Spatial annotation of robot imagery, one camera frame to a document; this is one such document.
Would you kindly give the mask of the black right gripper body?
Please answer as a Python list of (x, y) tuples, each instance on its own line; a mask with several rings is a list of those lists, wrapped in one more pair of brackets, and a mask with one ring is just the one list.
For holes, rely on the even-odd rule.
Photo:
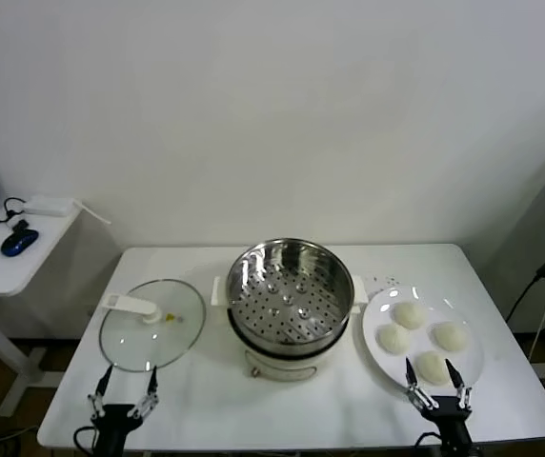
[(421, 416), (437, 427), (439, 456), (472, 456), (473, 440), (466, 421), (471, 411), (459, 406), (457, 398), (434, 398), (438, 407), (420, 410)]

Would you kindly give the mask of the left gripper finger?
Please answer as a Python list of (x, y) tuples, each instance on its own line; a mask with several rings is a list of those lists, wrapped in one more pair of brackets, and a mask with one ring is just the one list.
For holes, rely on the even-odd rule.
[(96, 420), (105, 415), (103, 397), (107, 390), (112, 373), (112, 366), (109, 366), (104, 375), (97, 382), (95, 392), (87, 396), (91, 405), (91, 419)]
[(146, 419), (159, 403), (157, 388), (157, 366), (154, 366), (145, 396), (131, 409), (128, 416), (132, 419)]

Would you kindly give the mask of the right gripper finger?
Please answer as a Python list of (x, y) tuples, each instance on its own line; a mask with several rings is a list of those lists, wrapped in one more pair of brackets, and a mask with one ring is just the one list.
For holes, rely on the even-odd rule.
[(435, 410), (437, 401), (424, 389), (422, 389), (416, 378), (412, 363), (408, 357), (405, 358), (407, 391), (406, 395), (417, 410)]
[(471, 407), (471, 395), (472, 387), (468, 387), (459, 371), (454, 367), (452, 362), (449, 359), (445, 360), (445, 365), (449, 372), (451, 382), (456, 391), (456, 398), (458, 400), (458, 408), (461, 410), (470, 411)]

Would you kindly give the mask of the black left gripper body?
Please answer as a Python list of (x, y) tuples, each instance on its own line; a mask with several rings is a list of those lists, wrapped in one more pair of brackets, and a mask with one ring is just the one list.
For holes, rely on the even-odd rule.
[(123, 455), (128, 435), (140, 427), (140, 414), (132, 410), (130, 404), (104, 405), (103, 414), (92, 416), (91, 422), (98, 434), (94, 456)]

